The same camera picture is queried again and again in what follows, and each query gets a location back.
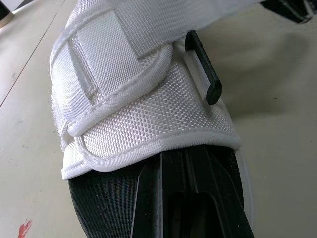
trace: velcro strap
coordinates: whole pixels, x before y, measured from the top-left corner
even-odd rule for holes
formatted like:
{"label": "velcro strap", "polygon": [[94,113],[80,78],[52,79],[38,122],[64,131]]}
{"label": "velcro strap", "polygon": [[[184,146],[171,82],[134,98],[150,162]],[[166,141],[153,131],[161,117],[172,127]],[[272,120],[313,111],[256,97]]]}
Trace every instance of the velcro strap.
{"label": "velcro strap", "polygon": [[[54,45],[51,77],[68,133],[80,136],[166,76],[171,43],[259,0],[104,0]],[[146,66],[140,61],[151,54]]]}

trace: plastic buckle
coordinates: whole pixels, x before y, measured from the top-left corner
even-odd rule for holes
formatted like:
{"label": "plastic buckle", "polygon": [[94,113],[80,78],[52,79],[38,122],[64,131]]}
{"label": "plastic buckle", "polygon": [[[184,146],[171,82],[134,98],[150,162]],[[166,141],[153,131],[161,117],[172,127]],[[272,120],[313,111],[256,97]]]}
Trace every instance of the plastic buckle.
{"label": "plastic buckle", "polygon": [[199,40],[199,37],[195,30],[189,31],[186,35],[185,50],[194,50],[197,57],[204,69],[204,72],[210,82],[210,86],[207,90],[206,101],[209,105],[216,104],[222,94],[222,84],[211,64],[209,58],[205,52],[203,44]]}

